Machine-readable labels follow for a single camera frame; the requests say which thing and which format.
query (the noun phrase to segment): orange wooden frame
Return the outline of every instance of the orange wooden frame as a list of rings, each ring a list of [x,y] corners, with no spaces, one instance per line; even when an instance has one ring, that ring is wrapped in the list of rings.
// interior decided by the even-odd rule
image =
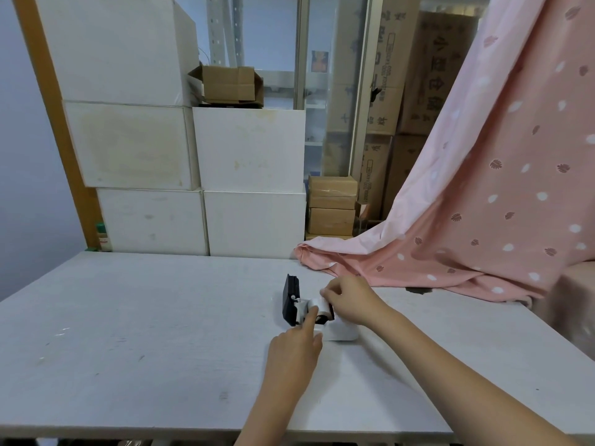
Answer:
[[[12,0],[12,3],[17,12],[25,43],[29,50],[31,64],[33,64],[43,103],[48,112],[49,123],[54,132],[58,152],[62,159],[62,165],[68,179],[78,219],[87,241],[87,247],[99,247],[95,224],[103,221],[97,191],[94,188],[85,187],[78,168],[62,105],[62,93],[58,85],[54,63],[49,53],[37,5],[35,0]]]

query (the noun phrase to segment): table surface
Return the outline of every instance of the table surface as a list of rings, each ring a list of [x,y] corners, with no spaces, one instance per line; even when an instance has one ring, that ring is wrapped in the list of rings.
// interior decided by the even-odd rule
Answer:
[[[281,316],[330,276],[295,260],[81,253],[0,303],[0,436],[198,438],[241,429]],[[570,434],[595,432],[595,363],[520,304],[378,288],[446,350]],[[289,426],[452,434],[369,330],[326,342]]]

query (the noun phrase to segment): pink fabric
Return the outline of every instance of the pink fabric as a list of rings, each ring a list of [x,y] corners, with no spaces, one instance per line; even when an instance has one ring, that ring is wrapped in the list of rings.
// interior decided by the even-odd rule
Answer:
[[[387,220],[300,244],[300,261],[374,286],[528,301],[594,258],[594,15],[595,0],[491,0]]]

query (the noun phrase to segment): small bottle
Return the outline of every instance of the small bottle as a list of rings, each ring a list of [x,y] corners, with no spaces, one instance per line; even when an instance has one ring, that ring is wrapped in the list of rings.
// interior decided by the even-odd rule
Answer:
[[[105,229],[105,224],[100,222],[99,224],[95,225],[97,229],[97,237],[99,238],[99,247],[102,252],[111,252],[111,242],[109,242],[108,232]]]

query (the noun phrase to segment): hand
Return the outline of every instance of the hand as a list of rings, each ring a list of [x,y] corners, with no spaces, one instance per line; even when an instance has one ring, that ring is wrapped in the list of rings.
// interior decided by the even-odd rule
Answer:
[[[308,312],[303,325],[272,339],[268,347],[262,392],[281,395],[297,404],[308,388],[323,349],[323,335],[314,336],[318,307]]]
[[[362,277],[344,275],[320,290],[335,312],[344,320],[370,327],[378,314],[389,307]]]

